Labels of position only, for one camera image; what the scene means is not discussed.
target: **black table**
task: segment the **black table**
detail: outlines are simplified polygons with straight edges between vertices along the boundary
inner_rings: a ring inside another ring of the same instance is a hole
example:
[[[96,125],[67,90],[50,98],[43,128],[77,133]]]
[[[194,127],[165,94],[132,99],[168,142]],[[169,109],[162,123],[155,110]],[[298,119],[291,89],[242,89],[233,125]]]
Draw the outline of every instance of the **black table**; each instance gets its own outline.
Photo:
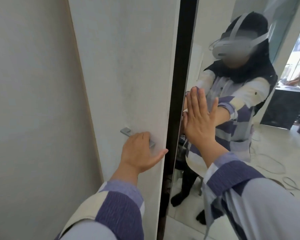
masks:
[[[300,90],[293,87],[277,87],[260,122],[284,129],[291,129],[300,115]]]

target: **floor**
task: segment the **floor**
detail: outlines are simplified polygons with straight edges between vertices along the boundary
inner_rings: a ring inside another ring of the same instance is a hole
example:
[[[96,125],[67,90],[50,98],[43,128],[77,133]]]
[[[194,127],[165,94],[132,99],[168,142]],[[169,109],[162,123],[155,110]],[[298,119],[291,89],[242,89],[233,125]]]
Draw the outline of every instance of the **floor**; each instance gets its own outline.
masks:
[[[289,177],[300,188],[300,134],[297,126],[291,130],[260,125],[253,135],[251,149],[251,165],[264,176],[276,179],[290,188],[283,181]],[[180,174],[174,174],[171,195],[181,190]],[[200,180],[191,189],[190,195],[177,207],[169,205],[164,240],[200,240],[204,238],[206,227],[196,221],[197,214],[204,209],[203,197],[199,196]],[[291,190],[300,199],[300,191]],[[209,231],[207,239],[238,240],[230,222],[224,216],[217,219]]]

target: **metal handle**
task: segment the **metal handle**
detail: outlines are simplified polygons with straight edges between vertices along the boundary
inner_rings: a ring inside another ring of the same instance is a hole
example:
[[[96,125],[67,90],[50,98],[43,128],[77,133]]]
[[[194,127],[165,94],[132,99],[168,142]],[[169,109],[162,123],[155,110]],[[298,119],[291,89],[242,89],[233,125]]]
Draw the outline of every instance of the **metal handle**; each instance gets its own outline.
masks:
[[[132,134],[131,134],[131,129],[129,129],[128,127],[125,127],[125,128],[123,128],[123,129],[121,129],[120,132],[121,132],[122,134],[128,136],[128,137],[132,136]],[[149,148],[152,148],[153,146],[155,146],[155,143],[154,143],[152,140],[150,140],[150,141],[149,141]]]

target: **black sock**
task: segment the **black sock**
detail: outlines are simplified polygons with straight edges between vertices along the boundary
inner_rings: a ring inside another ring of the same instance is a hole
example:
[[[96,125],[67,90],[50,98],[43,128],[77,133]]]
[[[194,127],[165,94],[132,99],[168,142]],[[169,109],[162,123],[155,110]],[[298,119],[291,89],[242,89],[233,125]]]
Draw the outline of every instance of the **black sock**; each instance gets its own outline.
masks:
[[[171,198],[171,204],[173,207],[180,205],[185,198],[187,198],[189,193],[178,193]]]
[[[196,220],[200,222],[202,225],[207,225],[206,216],[204,214],[204,210],[197,215]]]

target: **hand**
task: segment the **hand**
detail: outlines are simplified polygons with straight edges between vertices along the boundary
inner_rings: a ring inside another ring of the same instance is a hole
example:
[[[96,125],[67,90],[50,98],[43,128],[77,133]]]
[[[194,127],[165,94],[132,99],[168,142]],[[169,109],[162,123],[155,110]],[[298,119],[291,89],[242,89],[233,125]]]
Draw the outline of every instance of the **hand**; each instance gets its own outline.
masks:
[[[287,83],[288,86],[296,86],[298,85],[298,83],[300,83],[300,77],[297,77],[296,79],[292,80],[292,81],[289,81]]]
[[[193,87],[187,94],[188,112],[183,112],[185,135],[197,148],[202,143],[215,141],[216,111],[218,108],[218,98],[216,98],[209,113],[204,89],[199,89],[198,93],[197,88]]]
[[[168,149],[163,149],[156,156],[151,157],[149,140],[149,132],[136,133],[130,136],[123,145],[120,164],[131,168],[137,174],[156,165],[168,152]]]

